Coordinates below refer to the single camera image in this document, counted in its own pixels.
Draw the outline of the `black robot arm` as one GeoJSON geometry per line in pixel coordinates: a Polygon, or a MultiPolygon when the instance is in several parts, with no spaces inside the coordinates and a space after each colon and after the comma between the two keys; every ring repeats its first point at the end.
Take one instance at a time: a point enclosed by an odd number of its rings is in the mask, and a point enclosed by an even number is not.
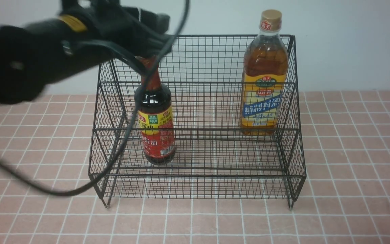
{"type": "Polygon", "coordinates": [[[46,86],[112,59],[139,74],[139,58],[157,56],[170,35],[170,17],[119,0],[62,0],[55,18],[24,27],[0,26],[0,104],[29,102],[46,86]]]}

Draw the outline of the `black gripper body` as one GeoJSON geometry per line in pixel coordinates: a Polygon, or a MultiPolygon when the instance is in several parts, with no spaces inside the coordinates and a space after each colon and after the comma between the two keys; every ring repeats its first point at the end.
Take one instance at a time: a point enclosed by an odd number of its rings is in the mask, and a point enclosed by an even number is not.
{"type": "Polygon", "coordinates": [[[85,31],[65,37],[73,54],[61,54],[62,65],[99,65],[116,57],[109,47],[93,41],[122,47],[129,57],[149,58],[171,39],[167,14],[121,6],[119,0],[92,0],[89,7],[62,0],[61,5],[61,16],[75,17],[86,26],[85,31]]]}

